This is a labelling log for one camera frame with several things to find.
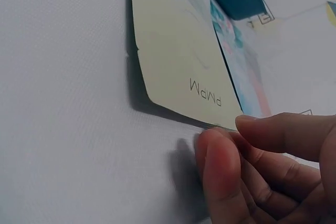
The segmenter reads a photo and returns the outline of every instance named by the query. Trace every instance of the fingernail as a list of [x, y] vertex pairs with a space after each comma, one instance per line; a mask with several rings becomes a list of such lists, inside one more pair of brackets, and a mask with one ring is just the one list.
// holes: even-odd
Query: fingernail
[[257, 120], [258, 118], [255, 118], [253, 116], [250, 115], [240, 115], [236, 118], [236, 120], [238, 121], [253, 121], [253, 120]]

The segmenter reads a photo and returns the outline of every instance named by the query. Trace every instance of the white fabric surface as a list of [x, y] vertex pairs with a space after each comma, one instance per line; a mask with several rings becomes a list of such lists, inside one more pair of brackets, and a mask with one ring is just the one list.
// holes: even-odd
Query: white fabric surface
[[126, 3], [0, 0], [0, 223], [205, 216], [189, 150], [200, 128], [132, 104]]

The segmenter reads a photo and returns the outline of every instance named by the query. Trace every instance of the finger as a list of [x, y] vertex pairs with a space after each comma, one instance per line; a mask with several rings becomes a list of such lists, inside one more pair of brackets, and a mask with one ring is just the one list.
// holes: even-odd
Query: finger
[[271, 215], [269, 215], [268, 213], [266, 213], [265, 211], [263, 211], [260, 207], [256, 205], [251, 193], [249, 192], [245, 183], [242, 180], [240, 181], [240, 189], [241, 189], [241, 192], [243, 193], [243, 197], [245, 199], [250, 215], [254, 219], [255, 222], [265, 223], [265, 224], [276, 223], [276, 220]]
[[209, 142], [221, 136], [222, 134], [220, 134], [218, 131], [210, 129], [210, 130], [203, 131], [199, 135], [196, 141], [195, 158], [196, 158], [196, 163], [197, 163], [198, 171], [200, 173], [201, 178], [203, 178], [205, 157], [206, 157], [206, 152], [207, 152]]
[[321, 146], [335, 129], [335, 116], [283, 113], [265, 119], [239, 116], [240, 134], [254, 147], [318, 161]]
[[321, 183], [318, 169], [301, 165], [282, 154], [252, 147], [237, 132], [230, 134], [242, 156], [254, 166], [271, 188], [301, 202]]
[[251, 193], [253, 200], [261, 209], [275, 219], [281, 219], [290, 214], [298, 203], [270, 188], [258, 171], [245, 159], [241, 164], [242, 180]]
[[329, 215], [329, 202], [323, 185], [316, 187], [311, 194], [291, 214], [283, 218], [279, 223], [327, 223], [321, 217]]
[[220, 135], [208, 140], [203, 188], [213, 224], [255, 223], [240, 189], [240, 160], [234, 143]]

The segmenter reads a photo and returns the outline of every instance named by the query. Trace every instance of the pale yellow card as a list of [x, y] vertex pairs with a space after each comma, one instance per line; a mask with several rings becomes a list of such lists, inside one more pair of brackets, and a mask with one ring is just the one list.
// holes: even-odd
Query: pale yellow card
[[151, 101], [234, 129], [235, 117], [242, 112], [204, 0], [132, 0], [132, 4], [135, 41]]

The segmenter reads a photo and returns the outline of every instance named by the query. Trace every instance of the hand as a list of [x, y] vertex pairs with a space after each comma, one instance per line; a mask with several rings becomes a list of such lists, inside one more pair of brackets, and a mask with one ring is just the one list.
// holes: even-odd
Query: hand
[[[336, 223], [336, 117], [240, 116], [196, 143], [213, 224]], [[320, 163], [320, 170], [280, 153]]]

